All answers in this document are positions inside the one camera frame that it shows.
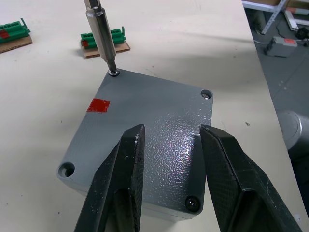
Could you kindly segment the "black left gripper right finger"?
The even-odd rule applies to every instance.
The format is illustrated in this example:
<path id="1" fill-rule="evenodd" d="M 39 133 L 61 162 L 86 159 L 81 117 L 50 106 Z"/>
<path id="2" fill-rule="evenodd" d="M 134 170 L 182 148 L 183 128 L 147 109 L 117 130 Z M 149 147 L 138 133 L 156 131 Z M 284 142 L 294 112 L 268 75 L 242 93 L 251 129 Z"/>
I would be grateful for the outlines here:
<path id="1" fill-rule="evenodd" d="M 220 231 L 301 231 L 266 173 L 244 153 L 235 137 L 201 125 L 200 138 Z"/>

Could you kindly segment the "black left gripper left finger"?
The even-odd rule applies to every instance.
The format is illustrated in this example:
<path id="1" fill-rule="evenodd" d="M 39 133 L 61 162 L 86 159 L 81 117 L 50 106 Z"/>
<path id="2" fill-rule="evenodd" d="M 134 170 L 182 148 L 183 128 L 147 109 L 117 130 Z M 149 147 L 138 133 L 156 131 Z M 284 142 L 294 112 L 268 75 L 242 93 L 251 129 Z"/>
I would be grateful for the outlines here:
<path id="1" fill-rule="evenodd" d="M 140 230 L 145 126 L 126 130 L 95 172 L 76 232 Z"/>

